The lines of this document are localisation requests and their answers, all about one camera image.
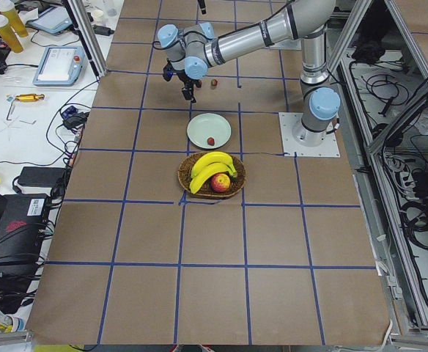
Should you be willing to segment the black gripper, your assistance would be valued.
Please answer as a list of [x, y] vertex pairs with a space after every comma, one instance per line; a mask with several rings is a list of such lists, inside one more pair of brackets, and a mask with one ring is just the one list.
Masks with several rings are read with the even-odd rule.
[[[198, 0], [199, 9], [201, 14], [206, 14], [205, 0]], [[182, 94], [186, 100], [190, 100], [192, 103], [196, 103], [194, 86], [196, 85], [196, 79], [192, 79], [184, 71], [178, 71], [177, 77], [183, 83]]]

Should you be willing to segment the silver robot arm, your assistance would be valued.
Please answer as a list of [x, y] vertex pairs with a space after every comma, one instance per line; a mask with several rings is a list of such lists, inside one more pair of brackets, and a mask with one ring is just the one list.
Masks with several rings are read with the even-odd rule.
[[341, 105], [329, 84], [326, 49], [327, 22], [335, 6], [334, 1], [288, 1], [269, 18], [221, 36], [215, 35], [209, 22], [185, 29], [167, 24], [158, 30], [152, 46], [166, 53], [164, 80], [177, 76], [183, 83], [183, 97], [195, 103], [194, 90], [210, 68], [284, 40], [299, 40], [304, 112], [294, 124], [292, 136], [303, 146], [317, 147]]

